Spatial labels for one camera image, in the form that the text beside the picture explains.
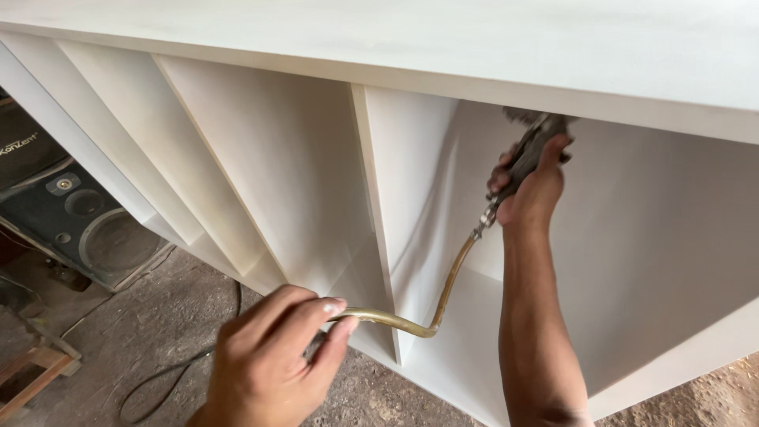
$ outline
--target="black speaker cabinet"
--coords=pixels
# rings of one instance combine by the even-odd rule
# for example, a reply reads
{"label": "black speaker cabinet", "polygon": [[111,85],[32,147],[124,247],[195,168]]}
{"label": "black speaker cabinet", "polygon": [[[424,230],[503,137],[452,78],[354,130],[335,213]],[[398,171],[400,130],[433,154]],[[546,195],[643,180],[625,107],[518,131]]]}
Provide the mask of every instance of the black speaker cabinet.
{"label": "black speaker cabinet", "polygon": [[0,191],[0,217],[109,289],[166,245],[70,157]]}

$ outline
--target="hand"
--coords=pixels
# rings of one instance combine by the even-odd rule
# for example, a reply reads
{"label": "hand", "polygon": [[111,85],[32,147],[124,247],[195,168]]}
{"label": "hand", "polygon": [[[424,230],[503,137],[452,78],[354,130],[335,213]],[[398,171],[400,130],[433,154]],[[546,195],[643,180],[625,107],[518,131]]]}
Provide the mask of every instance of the hand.
{"label": "hand", "polygon": [[[556,135],[543,147],[540,164],[519,186],[517,194],[507,197],[496,212],[496,220],[505,229],[527,227],[548,232],[553,209],[564,189],[564,175],[559,165],[559,155],[569,145],[569,137]],[[509,183],[509,174],[505,168],[514,152],[516,144],[508,153],[504,153],[498,166],[487,182],[488,190],[497,193]]]}
{"label": "hand", "polygon": [[324,401],[358,319],[348,316],[335,323],[310,362],[303,352],[322,324],[343,310],[344,299],[282,285],[225,323],[206,403],[187,425],[300,425]]}

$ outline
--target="black cable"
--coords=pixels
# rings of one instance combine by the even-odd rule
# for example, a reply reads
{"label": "black cable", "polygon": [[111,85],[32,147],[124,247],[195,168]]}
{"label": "black cable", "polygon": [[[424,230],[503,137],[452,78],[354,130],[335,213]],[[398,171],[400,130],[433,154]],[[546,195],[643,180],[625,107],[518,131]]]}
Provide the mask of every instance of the black cable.
{"label": "black cable", "polygon": [[[237,317],[239,317],[242,311],[242,285],[237,280],[235,280],[235,283],[237,284],[237,288],[238,288]],[[166,401],[168,401],[168,399],[174,395],[174,392],[177,390],[177,386],[179,385],[179,381],[182,381],[184,374],[187,372],[190,366],[192,366],[192,364],[197,362],[198,360],[201,360],[203,357],[210,356],[210,354],[213,353],[213,350],[214,350],[213,347],[214,346],[207,347],[206,349],[203,349],[203,351],[201,351],[200,353],[193,356],[192,359],[189,359],[182,363],[178,363],[177,365],[169,366],[168,368],[163,369],[157,374],[153,374],[149,376],[147,379],[145,379],[144,381],[140,382],[135,388],[133,388],[129,392],[129,394],[127,394],[127,396],[121,402],[121,405],[118,408],[119,422],[121,422],[121,424],[126,427],[135,427],[136,425],[142,424],[143,422],[150,419],[150,417],[152,417],[156,412],[158,412],[158,410],[161,409],[161,406],[163,406],[163,404],[166,403]],[[169,372],[176,371],[177,369],[182,369],[182,373],[179,374],[179,377],[177,378],[177,380],[174,381],[174,384],[172,385],[171,390],[169,390],[168,393],[166,393],[166,395],[150,411],[142,415],[136,421],[129,421],[126,418],[124,418],[124,406],[126,406],[127,401],[129,401],[129,398],[132,396],[132,394],[134,394],[137,390],[140,390],[145,384],[151,382],[152,380],[156,378],[160,378],[163,375],[168,374]]]}

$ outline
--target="dirt floor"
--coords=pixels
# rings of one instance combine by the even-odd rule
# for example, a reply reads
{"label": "dirt floor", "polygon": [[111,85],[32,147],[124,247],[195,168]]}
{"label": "dirt floor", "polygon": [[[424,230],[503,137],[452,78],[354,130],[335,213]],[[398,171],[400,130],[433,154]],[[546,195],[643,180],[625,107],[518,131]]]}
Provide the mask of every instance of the dirt floor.
{"label": "dirt floor", "polygon": [[[35,290],[45,299],[47,291]],[[65,337],[83,353],[83,366],[70,378],[54,380],[8,426],[120,425],[118,408],[129,390],[160,369],[211,346],[219,325],[234,315],[238,303],[231,278],[180,249],[173,251],[152,273],[113,297],[97,286],[76,294],[69,289],[57,289],[54,297],[52,301],[46,300],[50,309],[43,319],[58,334],[92,310]],[[84,303],[74,305],[75,297]],[[259,298],[244,289],[243,308]],[[25,339],[28,337],[24,336],[24,328],[3,317],[0,363],[14,343]],[[212,357],[192,365],[175,395],[142,425],[183,425],[205,400]],[[125,418],[135,420],[156,404],[178,373],[156,380],[136,393],[125,407]],[[0,399],[7,392],[0,390]],[[303,425],[481,424],[362,353],[350,350],[326,402]],[[759,354],[600,420],[597,425],[759,425]]]}

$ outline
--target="wooden stool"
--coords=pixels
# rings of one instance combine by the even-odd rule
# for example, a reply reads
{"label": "wooden stool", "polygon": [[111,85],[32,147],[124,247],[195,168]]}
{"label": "wooden stool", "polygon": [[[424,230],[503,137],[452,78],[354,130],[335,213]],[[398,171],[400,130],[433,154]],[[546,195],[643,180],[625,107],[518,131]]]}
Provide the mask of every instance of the wooden stool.
{"label": "wooden stool", "polygon": [[71,376],[74,374],[82,363],[66,353],[54,350],[44,344],[44,340],[39,340],[35,346],[29,348],[25,353],[20,354],[16,359],[11,361],[7,366],[0,370],[0,385],[5,383],[16,372],[19,372],[27,363],[42,366],[46,370],[31,384],[27,385],[19,394],[10,402],[0,408],[0,424],[11,417],[14,412],[19,410],[32,397],[35,397],[47,384],[58,375]]}

